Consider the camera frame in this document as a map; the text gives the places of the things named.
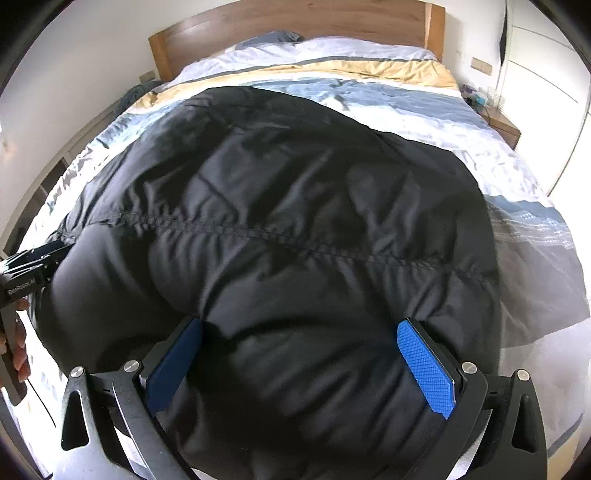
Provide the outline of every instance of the blue gripper pad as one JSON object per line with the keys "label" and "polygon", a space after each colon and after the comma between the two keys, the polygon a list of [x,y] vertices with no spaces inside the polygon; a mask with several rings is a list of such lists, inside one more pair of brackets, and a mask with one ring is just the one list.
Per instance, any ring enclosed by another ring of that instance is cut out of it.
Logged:
{"label": "blue gripper pad", "polygon": [[201,347],[201,320],[193,319],[146,380],[145,405],[155,415],[168,407]]}
{"label": "blue gripper pad", "polygon": [[398,325],[396,341],[429,406],[447,420],[456,405],[452,379],[408,320]]}

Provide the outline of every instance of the bedside table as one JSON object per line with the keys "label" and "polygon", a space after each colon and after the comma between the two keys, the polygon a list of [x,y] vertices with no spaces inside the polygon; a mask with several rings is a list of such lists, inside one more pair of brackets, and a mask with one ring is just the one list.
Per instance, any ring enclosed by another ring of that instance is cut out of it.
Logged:
{"label": "bedside table", "polygon": [[486,110],[482,108],[478,113],[514,150],[521,137],[519,129],[497,108],[486,107]]}

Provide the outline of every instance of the metal screw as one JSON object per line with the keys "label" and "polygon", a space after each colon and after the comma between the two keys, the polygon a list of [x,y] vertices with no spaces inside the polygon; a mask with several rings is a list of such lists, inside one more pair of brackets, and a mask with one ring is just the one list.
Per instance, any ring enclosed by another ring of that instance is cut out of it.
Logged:
{"label": "metal screw", "polygon": [[126,362],[123,366],[123,370],[125,370],[129,374],[135,372],[138,368],[139,362],[137,360],[130,360],[129,362]]}
{"label": "metal screw", "polygon": [[475,374],[476,372],[478,372],[478,369],[476,367],[476,365],[474,365],[472,362],[464,362],[462,363],[462,370],[464,370],[464,373],[467,374]]}
{"label": "metal screw", "polygon": [[530,374],[526,370],[518,370],[517,371],[517,378],[527,382],[530,379]]}
{"label": "metal screw", "polygon": [[72,369],[72,371],[70,372],[70,375],[73,378],[78,378],[78,377],[81,377],[83,373],[84,373],[84,367],[74,367]]}

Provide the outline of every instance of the black down jacket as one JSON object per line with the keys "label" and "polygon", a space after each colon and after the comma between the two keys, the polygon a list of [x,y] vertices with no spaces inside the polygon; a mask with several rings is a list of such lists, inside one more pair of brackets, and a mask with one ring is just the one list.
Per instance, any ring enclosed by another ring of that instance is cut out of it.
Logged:
{"label": "black down jacket", "polygon": [[84,189],[37,309],[63,371],[118,369],[186,314],[204,344],[160,420],[219,480],[399,478],[443,418],[395,343],[405,317],[499,358],[485,201],[450,152],[309,100],[210,89]]}

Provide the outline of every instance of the gray pillow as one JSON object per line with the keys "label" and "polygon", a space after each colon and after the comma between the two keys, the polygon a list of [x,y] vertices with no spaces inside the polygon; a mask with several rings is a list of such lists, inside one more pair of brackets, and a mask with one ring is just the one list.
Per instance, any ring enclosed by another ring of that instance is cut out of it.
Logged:
{"label": "gray pillow", "polygon": [[295,43],[298,41],[304,41],[305,38],[299,33],[290,32],[287,30],[274,30],[269,33],[263,33],[256,37],[243,40],[236,44],[235,50],[243,50],[246,47],[253,47],[261,43]]}

